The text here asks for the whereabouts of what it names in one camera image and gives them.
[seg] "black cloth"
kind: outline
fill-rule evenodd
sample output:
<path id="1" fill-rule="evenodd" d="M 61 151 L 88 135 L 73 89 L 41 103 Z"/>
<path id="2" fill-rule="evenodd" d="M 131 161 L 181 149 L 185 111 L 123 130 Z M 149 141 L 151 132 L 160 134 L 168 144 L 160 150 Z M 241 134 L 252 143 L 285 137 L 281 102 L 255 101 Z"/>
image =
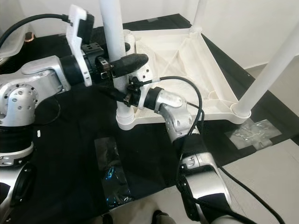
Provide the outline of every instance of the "black cloth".
<path id="1" fill-rule="evenodd" d="M 124 24 L 124 28 L 167 29 L 188 28 L 190 23 L 180 15 L 160 17 Z M 105 42 L 103 28 L 93 31 L 92 41 Z M 254 78 L 205 38 L 225 78 L 238 98 Z M 1 67 L 0 73 L 18 70 L 24 63 L 57 55 L 70 55 L 64 36 L 37 38 L 26 43 L 21 52 Z M 94 139 L 113 136 L 134 198 L 142 198 L 174 184 L 178 159 L 164 124 L 138 125 L 122 131 L 116 123 L 116 103 L 95 88 L 80 84 L 71 91 L 55 96 L 61 105 L 60 117 L 50 125 L 36 127 L 32 163 L 38 173 L 32 199 L 15 208 L 14 224 L 69 224 L 107 212 L 94 149 Z M 57 114 L 53 98 L 42 102 L 36 110 L 38 123 Z M 268 119 L 283 134 L 278 143 L 298 134 L 299 119 L 271 93 L 267 92 L 254 108 L 252 119 Z M 237 150 L 225 136 L 237 126 L 228 121 L 205 122 L 204 140 L 222 165 L 255 152 L 252 147 Z"/>

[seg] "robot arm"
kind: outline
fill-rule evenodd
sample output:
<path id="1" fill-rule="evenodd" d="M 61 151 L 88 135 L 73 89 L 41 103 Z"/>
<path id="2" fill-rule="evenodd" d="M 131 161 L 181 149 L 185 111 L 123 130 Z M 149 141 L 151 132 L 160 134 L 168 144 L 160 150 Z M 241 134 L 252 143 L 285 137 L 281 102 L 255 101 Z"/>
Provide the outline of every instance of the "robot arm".
<path id="1" fill-rule="evenodd" d="M 13 74 L 0 76 L 1 126 L 28 126 L 40 102 L 71 87 L 58 57 L 29 62 Z"/>
<path id="2" fill-rule="evenodd" d="M 129 86 L 130 92 L 123 97 L 123 102 L 130 106 L 140 106 L 140 82 L 133 78 Z M 192 198 L 209 204 L 216 204 L 230 210 L 231 199 L 228 189 L 217 169 L 213 156 L 206 149 L 197 128 L 191 135 L 189 130 L 193 118 L 187 110 L 187 101 L 183 97 L 162 88 L 150 88 L 146 94 L 144 105 L 163 116 L 170 140 L 180 160 L 179 189 L 185 211 L 193 221 L 211 224 L 240 223 L 230 216 L 215 212 L 205 206 L 195 204 Z"/>

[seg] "black cable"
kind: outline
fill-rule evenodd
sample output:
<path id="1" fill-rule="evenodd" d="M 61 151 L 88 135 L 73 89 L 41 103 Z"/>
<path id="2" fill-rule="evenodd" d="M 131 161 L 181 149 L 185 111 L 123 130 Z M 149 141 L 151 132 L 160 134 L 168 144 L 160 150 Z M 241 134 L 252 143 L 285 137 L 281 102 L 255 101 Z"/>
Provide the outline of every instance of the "black cable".
<path id="1" fill-rule="evenodd" d="M 256 200 L 258 200 L 269 212 L 272 213 L 272 215 L 278 220 L 280 224 L 285 224 L 282 217 L 271 207 L 269 206 L 263 199 L 260 198 L 259 195 L 257 195 L 253 190 L 251 190 L 249 187 L 247 187 L 245 184 L 243 184 L 241 181 L 236 179 L 234 176 L 232 176 L 228 171 L 226 171 L 225 168 L 223 168 L 219 163 L 217 163 L 218 168 L 225 173 L 226 176 L 228 176 L 230 179 L 232 179 L 234 182 L 239 184 L 242 188 L 244 188 L 246 191 L 248 191 Z"/>
<path id="2" fill-rule="evenodd" d="M 43 124 L 36 124 L 36 123 L 34 123 L 33 126 L 45 126 L 45 125 L 49 125 L 49 124 L 53 123 L 54 121 L 56 121 L 59 118 L 59 116 L 61 114 L 61 106 L 60 106 L 60 103 L 58 102 L 58 100 L 56 99 L 56 97 L 54 97 L 54 99 L 55 99 L 55 101 L 57 103 L 57 106 L 58 106 L 58 113 L 55 116 L 55 118 L 53 118 L 52 120 L 50 120 L 50 121 L 48 121 L 46 123 L 43 123 Z"/>
<path id="3" fill-rule="evenodd" d="M 61 19 L 62 21 L 68 22 L 68 16 L 67 15 L 59 15 L 59 14 L 40 14 L 40 15 L 33 15 L 31 17 L 25 18 L 16 24 L 12 25 L 10 28 L 8 28 L 7 31 L 0 37 L 0 48 L 2 47 L 4 41 L 11 35 L 12 32 L 14 32 L 19 27 L 25 25 L 26 23 L 39 20 L 39 19 L 46 19 L 46 18 L 54 18 L 54 19 Z"/>
<path id="4" fill-rule="evenodd" d="M 199 107 L 193 103 L 187 102 L 187 104 L 199 109 Z M 199 128 L 200 134 L 204 133 L 204 121 L 205 121 L 205 112 L 203 110 L 201 110 L 201 121 L 200 121 L 200 128 Z"/>

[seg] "person's foot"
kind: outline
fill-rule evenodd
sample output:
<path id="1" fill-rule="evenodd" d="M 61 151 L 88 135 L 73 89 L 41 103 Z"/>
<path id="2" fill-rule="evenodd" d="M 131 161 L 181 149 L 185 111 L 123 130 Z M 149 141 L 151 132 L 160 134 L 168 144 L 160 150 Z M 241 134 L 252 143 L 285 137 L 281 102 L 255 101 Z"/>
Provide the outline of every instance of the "person's foot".
<path id="1" fill-rule="evenodd" d="M 163 215 L 163 216 L 168 216 L 168 214 L 160 211 L 160 210 L 156 210 L 153 214 L 153 218 L 151 220 L 151 224 L 157 224 L 157 216 L 158 215 Z"/>
<path id="2" fill-rule="evenodd" d="M 103 224 L 113 224 L 113 219 L 111 215 L 106 214 L 103 216 Z"/>

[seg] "white plastic stand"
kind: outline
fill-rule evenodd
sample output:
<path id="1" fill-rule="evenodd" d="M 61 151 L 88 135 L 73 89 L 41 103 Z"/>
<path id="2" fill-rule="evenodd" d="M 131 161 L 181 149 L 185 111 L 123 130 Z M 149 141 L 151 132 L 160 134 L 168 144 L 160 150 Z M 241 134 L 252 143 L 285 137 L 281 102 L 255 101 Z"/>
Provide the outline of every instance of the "white plastic stand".
<path id="1" fill-rule="evenodd" d="M 299 51 L 299 23 L 289 37 L 249 87 L 240 101 L 232 105 L 232 111 L 241 117 L 250 115 L 251 109 L 282 74 Z"/>
<path id="2" fill-rule="evenodd" d="M 124 33 L 121 19 L 120 0 L 100 0 L 100 10 L 104 23 L 104 31 L 109 60 L 116 61 L 126 55 Z M 114 87 L 121 92 L 127 91 L 128 76 L 113 79 Z M 134 110 L 121 102 L 117 102 L 116 120 L 120 128 L 134 120 Z"/>
<path id="3" fill-rule="evenodd" d="M 202 30 L 201 25 L 202 25 L 203 19 L 204 19 L 206 4 L 207 4 L 207 0 L 199 0 L 197 9 L 196 9 L 196 14 L 194 17 L 194 22 L 191 27 L 192 32 L 197 32 L 197 31 Z"/>

